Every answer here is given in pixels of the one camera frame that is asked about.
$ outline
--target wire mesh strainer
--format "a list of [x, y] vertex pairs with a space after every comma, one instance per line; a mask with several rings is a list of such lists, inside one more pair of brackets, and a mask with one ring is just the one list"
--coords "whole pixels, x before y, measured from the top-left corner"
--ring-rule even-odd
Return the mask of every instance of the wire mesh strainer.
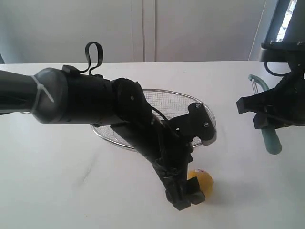
[[[158, 109], [165, 117], [168, 119], [174, 118], [176, 116], [180, 115], [186, 115], [188, 114], [188, 106], [191, 103], [202, 103], [200, 100], [193, 98], [189, 95], [185, 95], [178, 92], [172, 92], [172, 91], [166, 91], [166, 90], [158, 90], [158, 89], [143, 89], [145, 98], [147, 102]], [[207, 113], [214, 125], [216, 127], [216, 120], [211, 112], [211, 110], [208, 108], [207, 105], [202, 103], [207, 110]], [[153, 113], [160, 119], [163, 120], [163, 118], [160, 117], [159, 114], [157, 114], [155, 111]], [[92, 126], [93, 131], [104, 140], [111, 142], [117, 146], [134, 150], [134, 148], [126, 142], [123, 138], [121, 138], [117, 133], [115, 133], [109, 125], [107, 126], [101, 126], [101, 127], [94, 127]], [[194, 138], [192, 141], [192, 146], [196, 147], [201, 145], [201, 140], [199, 138]]]

